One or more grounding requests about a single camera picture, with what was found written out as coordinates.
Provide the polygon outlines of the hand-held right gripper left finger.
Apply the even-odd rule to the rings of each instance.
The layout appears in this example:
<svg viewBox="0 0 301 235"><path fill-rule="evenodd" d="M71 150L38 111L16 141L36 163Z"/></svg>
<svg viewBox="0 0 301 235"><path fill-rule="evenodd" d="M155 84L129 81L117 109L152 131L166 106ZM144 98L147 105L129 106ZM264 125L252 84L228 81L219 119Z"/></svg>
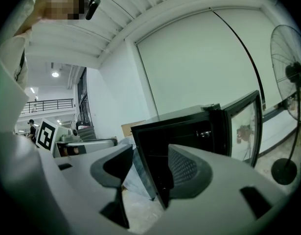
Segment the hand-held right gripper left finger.
<svg viewBox="0 0 301 235"><path fill-rule="evenodd" d="M122 184L133 153L130 144L62 158L39 153L45 180L70 234L128 235Z"/></svg>

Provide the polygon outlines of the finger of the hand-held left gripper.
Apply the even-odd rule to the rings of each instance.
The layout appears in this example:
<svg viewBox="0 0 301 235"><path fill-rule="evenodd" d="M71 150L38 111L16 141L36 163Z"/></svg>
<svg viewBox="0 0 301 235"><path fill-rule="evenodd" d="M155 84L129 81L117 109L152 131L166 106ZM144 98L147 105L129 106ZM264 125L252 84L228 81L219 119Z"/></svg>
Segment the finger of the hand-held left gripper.
<svg viewBox="0 0 301 235"><path fill-rule="evenodd" d="M117 146L116 138L77 141L65 145L68 153L92 153L114 146Z"/></svg>

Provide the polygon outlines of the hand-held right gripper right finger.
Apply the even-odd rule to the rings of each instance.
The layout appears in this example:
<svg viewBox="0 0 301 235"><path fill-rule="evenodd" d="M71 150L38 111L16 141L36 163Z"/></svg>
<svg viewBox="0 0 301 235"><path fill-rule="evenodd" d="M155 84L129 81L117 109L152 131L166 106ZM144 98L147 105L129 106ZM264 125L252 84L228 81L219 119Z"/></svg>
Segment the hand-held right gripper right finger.
<svg viewBox="0 0 301 235"><path fill-rule="evenodd" d="M173 188L152 235L259 235L286 194L245 162L171 144Z"/></svg>

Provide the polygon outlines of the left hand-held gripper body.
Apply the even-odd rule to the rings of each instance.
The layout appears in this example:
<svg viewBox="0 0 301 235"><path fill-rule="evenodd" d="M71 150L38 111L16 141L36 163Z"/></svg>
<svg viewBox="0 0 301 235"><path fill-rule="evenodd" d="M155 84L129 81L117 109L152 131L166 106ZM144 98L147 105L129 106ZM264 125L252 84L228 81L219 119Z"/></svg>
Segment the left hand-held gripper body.
<svg viewBox="0 0 301 235"><path fill-rule="evenodd" d="M43 118L38 130L36 145L52 153L53 157L67 156L65 146L71 142L81 141L75 129L66 128Z"/></svg>

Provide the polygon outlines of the black cabinet with glass door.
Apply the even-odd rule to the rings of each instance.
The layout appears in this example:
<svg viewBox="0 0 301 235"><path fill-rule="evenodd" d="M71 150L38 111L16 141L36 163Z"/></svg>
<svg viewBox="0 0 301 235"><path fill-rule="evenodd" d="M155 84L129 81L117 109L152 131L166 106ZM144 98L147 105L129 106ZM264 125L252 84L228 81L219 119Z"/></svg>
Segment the black cabinet with glass door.
<svg viewBox="0 0 301 235"><path fill-rule="evenodd" d="M181 176L191 173L188 163L181 172L168 167L168 146L177 144L227 156L226 121L220 104L196 105L151 118L132 127L132 134L146 174L162 207Z"/></svg>

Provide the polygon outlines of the black metal railing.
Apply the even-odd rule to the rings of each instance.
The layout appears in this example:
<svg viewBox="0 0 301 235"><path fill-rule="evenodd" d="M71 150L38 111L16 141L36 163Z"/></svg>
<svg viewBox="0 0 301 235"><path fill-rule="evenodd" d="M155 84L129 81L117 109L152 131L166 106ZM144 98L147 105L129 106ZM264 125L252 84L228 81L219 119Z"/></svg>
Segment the black metal railing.
<svg viewBox="0 0 301 235"><path fill-rule="evenodd" d="M69 109L74 107L73 98L27 102L21 114Z"/></svg>

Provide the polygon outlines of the large cardboard sheet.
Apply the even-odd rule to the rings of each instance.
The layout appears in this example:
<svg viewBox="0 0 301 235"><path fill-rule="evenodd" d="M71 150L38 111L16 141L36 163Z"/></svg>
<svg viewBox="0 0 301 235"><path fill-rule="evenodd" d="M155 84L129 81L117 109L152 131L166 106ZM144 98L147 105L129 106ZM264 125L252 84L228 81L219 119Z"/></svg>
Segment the large cardboard sheet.
<svg viewBox="0 0 301 235"><path fill-rule="evenodd" d="M132 127L142 124L145 120L123 124L121 126L124 138L132 136Z"/></svg>

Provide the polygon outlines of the clear plastic bag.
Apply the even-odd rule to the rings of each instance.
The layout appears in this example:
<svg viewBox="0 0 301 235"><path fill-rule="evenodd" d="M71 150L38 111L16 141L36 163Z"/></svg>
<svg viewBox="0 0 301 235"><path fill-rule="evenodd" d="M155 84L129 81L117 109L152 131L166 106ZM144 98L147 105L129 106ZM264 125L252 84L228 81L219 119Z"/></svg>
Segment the clear plastic bag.
<svg viewBox="0 0 301 235"><path fill-rule="evenodd" d="M133 148L132 166L124 180L123 186L128 191L153 201L156 198L156 193L146 174L133 136L125 137L118 144L131 144Z"/></svg>

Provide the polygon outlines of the person's white shirt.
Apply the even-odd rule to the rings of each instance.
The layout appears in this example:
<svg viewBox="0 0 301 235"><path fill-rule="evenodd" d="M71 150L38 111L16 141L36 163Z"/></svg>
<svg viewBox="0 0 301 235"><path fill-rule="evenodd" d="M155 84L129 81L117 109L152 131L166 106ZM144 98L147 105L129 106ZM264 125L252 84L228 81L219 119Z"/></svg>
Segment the person's white shirt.
<svg viewBox="0 0 301 235"><path fill-rule="evenodd" d="M36 145L14 133L28 96L24 92L27 65L24 47L30 31L6 40L0 46L0 158L15 155L17 149L27 152Z"/></svg>

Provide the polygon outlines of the black standing fan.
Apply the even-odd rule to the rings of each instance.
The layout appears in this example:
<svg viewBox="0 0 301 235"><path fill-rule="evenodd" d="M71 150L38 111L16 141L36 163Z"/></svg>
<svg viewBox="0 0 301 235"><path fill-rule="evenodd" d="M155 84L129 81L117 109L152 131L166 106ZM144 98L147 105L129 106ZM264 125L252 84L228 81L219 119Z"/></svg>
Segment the black standing fan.
<svg viewBox="0 0 301 235"><path fill-rule="evenodd" d="M301 128L301 34L291 26L278 25L271 35L270 52L282 103L297 124L289 157L276 160L271 168L273 179L286 186L298 173L292 157Z"/></svg>

